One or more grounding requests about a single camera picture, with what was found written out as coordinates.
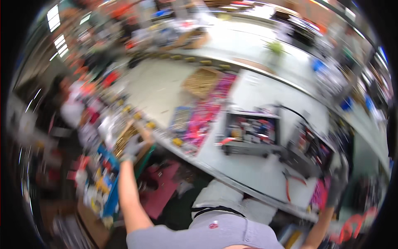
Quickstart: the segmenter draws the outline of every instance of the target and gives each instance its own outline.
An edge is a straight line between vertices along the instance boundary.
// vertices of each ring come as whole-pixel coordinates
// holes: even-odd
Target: gray t-shirt
[[[283,249],[269,226],[220,211],[197,216],[187,230],[157,225],[129,233],[126,241],[129,249],[222,249],[231,245]]]

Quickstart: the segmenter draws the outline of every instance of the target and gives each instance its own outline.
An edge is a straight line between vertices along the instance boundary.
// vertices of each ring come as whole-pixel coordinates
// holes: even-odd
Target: black strap
[[[238,211],[233,210],[232,208],[227,208],[224,206],[218,206],[218,207],[201,207],[201,208],[191,208],[192,212],[198,212],[193,218],[195,219],[198,215],[201,215],[205,212],[208,211],[227,211],[227,212],[232,212],[234,214],[239,214],[240,216],[242,216],[243,218],[246,218],[243,214],[239,213]]]

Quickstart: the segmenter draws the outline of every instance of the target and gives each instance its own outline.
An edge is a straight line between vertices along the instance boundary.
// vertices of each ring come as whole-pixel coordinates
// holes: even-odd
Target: hand
[[[138,142],[138,138],[140,137],[140,134],[136,134],[132,136],[129,141],[127,142],[127,145],[123,151],[123,154],[120,158],[121,162],[124,161],[131,161],[132,163],[136,159],[136,155],[140,152],[142,147],[145,145],[145,141]]]
[[[342,153],[340,153],[340,160],[341,167],[335,169],[332,174],[326,207],[335,207],[339,203],[341,193],[348,183],[348,161]]]

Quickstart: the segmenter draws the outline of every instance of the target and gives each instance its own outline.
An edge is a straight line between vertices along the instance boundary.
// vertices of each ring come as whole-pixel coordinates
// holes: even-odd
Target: workbench
[[[329,129],[329,112],[333,112],[351,125],[357,138],[364,146],[358,150],[373,151],[373,163],[379,160],[388,171],[386,133],[379,130],[367,116],[363,108],[354,106],[351,112],[343,112],[339,106],[331,105],[316,90],[316,81],[311,68],[313,56],[289,44],[283,43],[286,53],[275,74],[234,61],[234,58],[246,59],[266,64],[267,49],[264,41],[275,38],[273,27],[268,23],[253,20],[233,19],[219,22],[208,28],[211,40],[200,49],[175,49],[170,55],[183,57],[195,56],[199,60],[212,60],[213,64],[230,64],[239,77],[230,91],[229,100],[244,110],[253,110],[255,106],[276,104],[290,107],[299,113],[309,113],[309,122],[319,133]],[[150,118],[160,127],[153,135],[156,142],[206,173],[260,199],[271,206],[289,212],[297,217],[316,222],[316,214],[307,213],[306,207],[313,194],[316,180],[308,179],[307,186],[289,181],[291,203],[288,203],[285,191],[285,178],[277,156],[264,159],[249,155],[226,156],[214,143],[215,135],[223,126],[223,113],[213,124],[211,132],[196,156],[187,155],[175,146],[170,136],[165,134],[175,107],[185,106],[195,100],[181,89],[182,82],[199,66],[198,63],[186,63],[169,59],[146,59],[130,70],[127,93],[128,102]],[[294,124],[299,120],[296,114],[282,110],[281,143],[286,145]]]

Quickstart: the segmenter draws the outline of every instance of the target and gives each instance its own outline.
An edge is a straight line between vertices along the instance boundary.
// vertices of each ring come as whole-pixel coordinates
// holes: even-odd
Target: logo on shirt
[[[212,223],[212,224],[209,225],[210,229],[217,228],[217,227],[219,227],[219,226],[217,224],[215,224],[215,223]]]

